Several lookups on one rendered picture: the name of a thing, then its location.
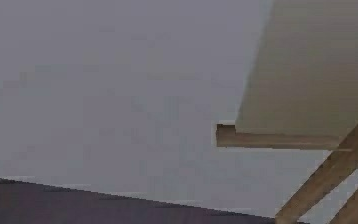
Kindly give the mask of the brown wooden easel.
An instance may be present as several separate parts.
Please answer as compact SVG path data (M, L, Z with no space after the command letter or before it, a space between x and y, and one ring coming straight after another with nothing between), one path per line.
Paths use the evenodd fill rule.
M343 140L334 137L239 133L233 125L218 124L218 147L326 149L331 154L275 215L276 224L296 224L300 217L358 169L358 124ZM358 188L328 224L358 224Z

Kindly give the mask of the beige blank canvas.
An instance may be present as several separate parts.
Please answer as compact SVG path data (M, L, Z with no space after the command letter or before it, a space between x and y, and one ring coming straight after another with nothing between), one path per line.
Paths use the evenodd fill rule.
M358 0L274 0L241 132L344 136L358 123Z

